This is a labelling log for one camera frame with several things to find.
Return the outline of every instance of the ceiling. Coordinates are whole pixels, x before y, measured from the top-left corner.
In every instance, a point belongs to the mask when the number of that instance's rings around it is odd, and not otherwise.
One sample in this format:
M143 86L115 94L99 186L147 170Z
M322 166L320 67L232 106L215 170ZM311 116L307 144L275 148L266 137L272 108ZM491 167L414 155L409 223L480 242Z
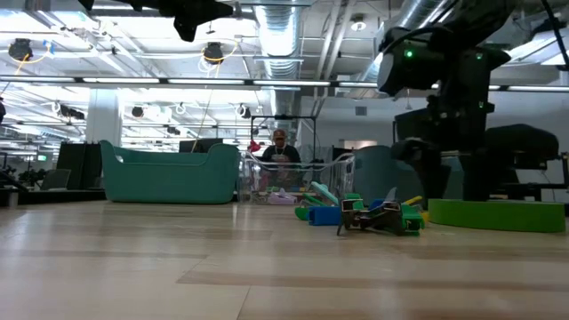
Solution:
M15 5L18 2L12 0L8 4L0 4L0 75L265 77L259 31L254 20L219 19L205 23L198 27L196 40L188 43L180 40L172 19L133 16L136 15L135 12L125 10L122 4L113 1L96 1L94 12L106 13L98 16L89 16L78 2L71 0L53 0L57 4L54 7L57 10L50 12L18 10ZM352 13L364 15L366 28L361 31L354 31L350 27L346 29L338 58L332 67L332 79L336 76L356 75L371 63L377 42L375 37L381 22L396 17L402 2L356 1ZM566 0L550 2L560 19L566 20L569 16ZM300 79L316 77L326 30L335 28L334 38L340 36L346 8L342 6L338 20L331 21L334 3L321 0L315 1L311 6L298 8L302 17L301 47L297 53L301 58ZM539 3L538 0L526 0L506 26L488 39L490 43L504 46L515 58L508 66L493 73L493 84L550 84L558 79L559 73L553 64L560 59L560 55L557 45L550 42L551 35L531 38L532 30L546 18ZM144 12L157 16L154 14L156 12ZM565 28L562 32L565 43L569 46L569 29ZM8 55L8 48L15 38L31 40L34 51L31 61L37 63L20 68L19 62ZM202 50L210 42L221 43L226 58L218 68L207 67L203 61ZM6 85L7 83L0 83L0 90ZM145 89L143 85L141 88L119 90L125 108L123 142L131 148L176 151L179 139L191 139L198 134L201 138L218 136L232 140L242 139L242 144L245 145L249 135L246 128L250 122L236 114L236 107L247 106L254 115L272 115L273 112L269 90ZM57 109L54 101L58 101L61 105L88 116L89 91L88 87L73 85L8 85L3 95L8 112L5 119L46 124L12 125L4 130L3 139L21 140L23 136L24 139L39 141L41 137L47 137L45 140L53 145L65 139L84 139L84 122L74 120L74 125L61 125L69 122L69 119L58 116L53 110ZM413 108L419 108L422 102L423 99L416 99L412 103ZM313 105L311 96L303 97L301 113L309 115ZM391 118L404 112L407 103L405 99L380 102L328 97L319 120L342 121L352 113L353 107L361 105L368 107L368 116L350 118L350 121L372 122ZM147 114L154 116L135 118L132 116L134 107L152 109ZM161 116L164 115L172 126L200 124L204 119L204 124L218 124L227 129L215 131L186 128L181 136L176 136L165 132L165 128L137 126L161 123L164 121ZM266 139L268 135L268 131L261 132L259 139ZM38 142L32 148L41 146L42 143Z

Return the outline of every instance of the teal tub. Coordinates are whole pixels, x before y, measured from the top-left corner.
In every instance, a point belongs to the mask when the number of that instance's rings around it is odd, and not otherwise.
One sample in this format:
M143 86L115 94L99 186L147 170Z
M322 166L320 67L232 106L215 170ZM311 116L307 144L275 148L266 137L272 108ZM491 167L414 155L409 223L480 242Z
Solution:
M100 142L107 199L155 204L225 204L233 198L239 151L217 144L207 154L159 153Z

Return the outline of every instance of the blue toy block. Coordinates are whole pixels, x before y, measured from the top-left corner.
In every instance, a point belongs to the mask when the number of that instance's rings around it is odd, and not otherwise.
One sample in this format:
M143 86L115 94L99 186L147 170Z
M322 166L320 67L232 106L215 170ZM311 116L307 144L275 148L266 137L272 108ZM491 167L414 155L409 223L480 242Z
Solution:
M373 210L373 209L379 207L379 206L382 205L382 204L383 204L383 199L375 199L375 200L373 200L372 205L370 205L370 209L369 209L369 210Z
M309 207L310 226L338 226L340 220L340 207Z

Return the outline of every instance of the green foam ring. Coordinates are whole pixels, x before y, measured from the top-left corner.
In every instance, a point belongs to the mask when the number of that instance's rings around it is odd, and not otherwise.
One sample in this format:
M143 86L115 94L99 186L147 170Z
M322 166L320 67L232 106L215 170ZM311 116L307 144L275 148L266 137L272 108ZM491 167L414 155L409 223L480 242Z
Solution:
M504 231L565 232L565 205L526 202L429 200L430 222Z

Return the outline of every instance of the wooden floor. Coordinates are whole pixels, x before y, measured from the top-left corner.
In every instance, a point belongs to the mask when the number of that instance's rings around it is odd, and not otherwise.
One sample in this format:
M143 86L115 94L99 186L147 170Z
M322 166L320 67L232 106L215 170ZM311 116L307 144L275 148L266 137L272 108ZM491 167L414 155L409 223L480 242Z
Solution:
M310 227L290 207L0 212L6 320L569 319L565 235Z

